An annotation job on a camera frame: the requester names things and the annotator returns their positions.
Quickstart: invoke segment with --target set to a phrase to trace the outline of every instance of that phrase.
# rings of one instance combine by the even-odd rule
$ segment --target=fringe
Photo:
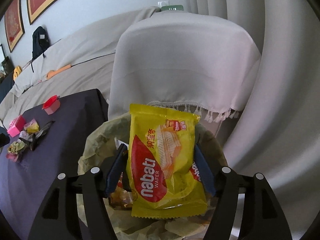
[[[202,115],[202,107],[201,106],[197,106],[196,110],[194,111],[194,114],[197,114],[201,117]]]
[[[211,111],[208,111],[208,113],[207,113],[207,115],[206,115],[206,117],[205,117],[205,119],[204,119],[205,121],[208,121],[208,122],[209,122],[210,114],[211,114],[211,116],[212,116]]]
[[[202,116],[202,106],[196,105],[196,104],[172,104],[172,103],[163,103],[163,102],[151,102],[148,105],[150,106],[160,106],[160,107],[169,107],[171,109],[174,110],[179,110],[179,106],[183,106],[184,105],[184,112],[188,112],[191,113],[190,107],[191,106],[195,106],[196,109],[194,111],[194,114],[199,115],[200,117]],[[208,110],[206,117],[204,118],[205,121],[211,123],[211,122],[221,122],[226,120],[227,118],[239,118],[240,116],[240,112],[233,110],[231,108],[229,108],[229,110],[227,112],[222,112],[219,113],[218,116],[213,119],[213,113],[215,113],[215,111],[212,110]]]

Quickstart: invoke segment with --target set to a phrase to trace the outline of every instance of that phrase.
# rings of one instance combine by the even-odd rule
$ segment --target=candy wrapper
[[[43,137],[44,135],[47,134],[48,130],[50,129],[51,125],[54,123],[55,121],[50,121],[47,122],[41,130],[35,132],[35,133],[31,133],[29,134],[26,131],[21,131],[20,135],[19,135],[19,139],[21,141],[23,141],[28,148],[30,148],[31,151],[34,151],[38,145],[38,141],[41,137]]]
[[[25,131],[27,131],[28,134],[33,134],[33,133],[38,132],[40,130],[36,119],[32,119],[30,122],[26,123],[23,126],[23,129]]]
[[[110,194],[109,204],[111,207],[121,207],[123,209],[132,208],[132,193],[123,189],[122,185],[122,174],[118,181],[116,190]]]
[[[176,218],[202,214],[207,201],[193,166],[199,116],[169,108],[130,105],[127,174],[132,216]]]
[[[27,145],[20,139],[14,141],[8,147],[6,158],[13,162],[18,162],[20,160],[21,153],[26,149],[26,147]]]

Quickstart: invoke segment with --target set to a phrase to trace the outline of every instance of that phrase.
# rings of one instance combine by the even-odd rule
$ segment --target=table
[[[51,115],[42,110],[42,105],[23,113],[26,122],[35,118],[40,128],[55,120],[35,151],[26,150],[20,163],[6,159],[9,144],[0,155],[0,210],[21,240],[28,239],[34,217],[55,177],[61,172],[77,175],[87,136],[108,120],[108,104],[97,89],[60,98],[60,102],[60,108]]]

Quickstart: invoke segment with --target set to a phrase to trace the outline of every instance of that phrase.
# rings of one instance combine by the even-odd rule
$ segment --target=cable
[[[90,61],[90,60],[94,60],[94,59],[97,59],[97,58],[100,58],[100,57],[109,56],[109,55],[112,55],[112,54],[115,54],[115,52],[110,53],[110,54],[106,54],[106,55],[103,55],[103,56],[95,57],[95,58],[92,58],[92,59],[88,59],[88,60],[86,60],[86,61],[84,61],[84,62],[80,62],[80,63],[74,64],[74,65],[71,65],[71,67],[74,67],[74,66],[76,66],[76,65],[79,65],[79,64],[82,64],[82,63],[85,63],[85,62],[88,62],[88,61]]]

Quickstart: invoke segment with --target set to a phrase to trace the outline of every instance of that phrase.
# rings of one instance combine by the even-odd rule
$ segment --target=wafer image
[[[168,131],[165,125],[159,125],[156,129],[158,152],[160,157],[160,167],[165,179],[169,179],[173,174],[175,158],[181,151],[181,143],[174,131]]]

